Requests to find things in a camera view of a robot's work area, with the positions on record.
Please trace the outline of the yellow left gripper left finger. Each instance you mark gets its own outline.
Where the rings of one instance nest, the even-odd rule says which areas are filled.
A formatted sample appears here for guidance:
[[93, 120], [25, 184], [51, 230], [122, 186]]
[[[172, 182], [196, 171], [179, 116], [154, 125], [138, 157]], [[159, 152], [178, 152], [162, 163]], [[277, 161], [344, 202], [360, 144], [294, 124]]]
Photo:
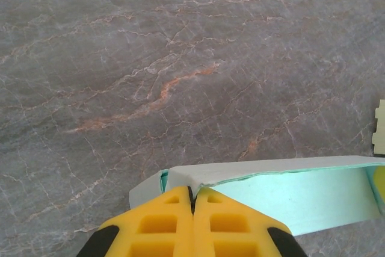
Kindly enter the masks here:
[[104, 223], [78, 256], [192, 256], [189, 187], [177, 187]]

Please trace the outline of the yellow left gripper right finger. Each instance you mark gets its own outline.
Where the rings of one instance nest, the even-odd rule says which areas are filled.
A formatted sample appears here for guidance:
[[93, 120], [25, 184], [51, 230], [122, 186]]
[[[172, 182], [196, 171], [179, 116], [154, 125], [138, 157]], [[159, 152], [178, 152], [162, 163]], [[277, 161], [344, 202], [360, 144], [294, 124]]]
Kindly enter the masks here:
[[194, 256], [306, 256], [289, 228], [211, 188], [197, 194]]

